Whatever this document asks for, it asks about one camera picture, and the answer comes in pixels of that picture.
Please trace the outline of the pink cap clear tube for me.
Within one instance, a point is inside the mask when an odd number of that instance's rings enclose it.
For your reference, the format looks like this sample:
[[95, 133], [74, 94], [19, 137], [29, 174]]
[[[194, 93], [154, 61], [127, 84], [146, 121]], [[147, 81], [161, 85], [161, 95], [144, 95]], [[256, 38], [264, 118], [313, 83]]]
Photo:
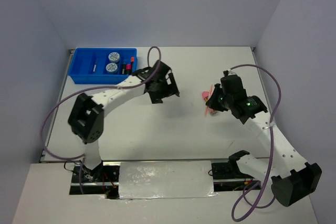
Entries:
[[[208, 101], [208, 97], [209, 97], [209, 91], [203, 91], [202, 92], [202, 98], [205, 102]], [[205, 116], [207, 115], [211, 115], [214, 116], [217, 113], [217, 111], [210, 109], [208, 106], [205, 107]]]

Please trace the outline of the orange pen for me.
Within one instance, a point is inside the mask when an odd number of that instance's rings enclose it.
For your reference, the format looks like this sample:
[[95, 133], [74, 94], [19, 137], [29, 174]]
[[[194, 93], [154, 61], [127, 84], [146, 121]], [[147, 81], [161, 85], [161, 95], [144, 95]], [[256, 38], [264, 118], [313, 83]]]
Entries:
[[[207, 97], [206, 103], [207, 103], [208, 100], [211, 98], [212, 90], [213, 90], [213, 84], [211, 84], [210, 90], [209, 90], [209, 92], [208, 92], [208, 97]], [[206, 105], [206, 108], [205, 108], [205, 117], [207, 116], [208, 111], [209, 111], [209, 107], [208, 107], [208, 105]]]

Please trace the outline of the pink cap highlighter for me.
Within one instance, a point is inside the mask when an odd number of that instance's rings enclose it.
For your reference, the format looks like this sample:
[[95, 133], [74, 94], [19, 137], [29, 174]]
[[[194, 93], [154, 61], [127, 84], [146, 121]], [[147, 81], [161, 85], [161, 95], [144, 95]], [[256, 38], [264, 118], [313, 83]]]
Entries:
[[126, 68], [125, 68], [125, 74], [130, 75], [132, 72], [132, 65], [131, 64], [127, 64]]

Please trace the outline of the orange cap highlighter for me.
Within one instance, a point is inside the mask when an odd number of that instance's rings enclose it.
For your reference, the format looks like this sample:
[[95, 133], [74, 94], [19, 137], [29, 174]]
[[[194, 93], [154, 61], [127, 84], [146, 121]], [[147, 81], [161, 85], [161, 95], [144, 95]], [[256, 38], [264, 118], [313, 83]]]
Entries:
[[133, 71], [134, 60], [135, 60], [135, 57], [131, 57], [131, 59], [130, 59], [130, 68], [129, 68], [131, 72]]

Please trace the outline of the blue cap highlighter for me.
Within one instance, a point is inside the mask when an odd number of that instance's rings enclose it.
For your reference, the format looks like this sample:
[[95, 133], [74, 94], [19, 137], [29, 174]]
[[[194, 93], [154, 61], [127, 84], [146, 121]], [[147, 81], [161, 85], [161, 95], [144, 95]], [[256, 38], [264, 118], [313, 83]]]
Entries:
[[122, 64], [121, 74], [125, 74], [126, 64]]

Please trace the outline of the blue white round tub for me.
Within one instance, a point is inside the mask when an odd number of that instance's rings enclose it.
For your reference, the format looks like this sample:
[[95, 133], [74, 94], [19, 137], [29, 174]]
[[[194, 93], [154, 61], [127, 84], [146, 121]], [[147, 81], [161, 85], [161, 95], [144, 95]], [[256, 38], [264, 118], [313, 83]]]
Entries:
[[110, 63], [118, 63], [121, 59], [121, 56], [118, 52], [111, 52], [108, 54], [108, 60]]

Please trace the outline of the blue ink pen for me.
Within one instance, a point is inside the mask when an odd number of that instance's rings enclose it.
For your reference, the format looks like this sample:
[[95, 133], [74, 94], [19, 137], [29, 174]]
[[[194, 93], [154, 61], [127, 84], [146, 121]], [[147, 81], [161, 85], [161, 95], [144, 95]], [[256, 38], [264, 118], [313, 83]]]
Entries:
[[92, 73], [95, 73], [95, 72], [96, 72], [97, 63], [98, 63], [98, 58], [95, 59], [95, 63], [94, 63], [94, 65], [93, 65]]

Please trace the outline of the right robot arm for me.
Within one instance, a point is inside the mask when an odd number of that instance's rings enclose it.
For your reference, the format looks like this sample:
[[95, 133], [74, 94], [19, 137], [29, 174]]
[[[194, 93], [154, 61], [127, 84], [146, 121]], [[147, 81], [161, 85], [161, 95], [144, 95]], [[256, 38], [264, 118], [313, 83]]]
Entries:
[[259, 181], [269, 174], [269, 187], [276, 200], [289, 207], [313, 193], [320, 180], [322, 169], [317, 163], [310, 164], [289, 143], [270, 115], [261, 99], [248, 96], [241, 78], [228, 75], [215, 84], [214, 91], [206, 105], [216, 111], [229, 111], [241, 121], [270, 152], [271, 170], [268, 165], [253, 157], [245, 150], [229, 156], [225, 163], [212, 164], [214, 179], [224, 179], [229, 175], [236, 178], [253, 177]]

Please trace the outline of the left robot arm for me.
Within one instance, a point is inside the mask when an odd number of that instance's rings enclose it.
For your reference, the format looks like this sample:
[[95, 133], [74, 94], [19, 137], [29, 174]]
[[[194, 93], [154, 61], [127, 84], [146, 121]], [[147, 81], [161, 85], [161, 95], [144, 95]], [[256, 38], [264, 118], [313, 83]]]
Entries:
[[172, 69], [161, 61], [153, 67], [133, 72], [116, 88], [87, 95], [77, 96], [68, 124], [74, 135], [85, 145], [82, 171], [92, 182], [98, 181], [103, 174], [103, 161], [99, 152], [98, 139], [103, 134], [104, 118], [114, 109], [127, 101], [148, 93], [153, 104], [162, 103], [162, 99], [176, 95], [179, 90]]

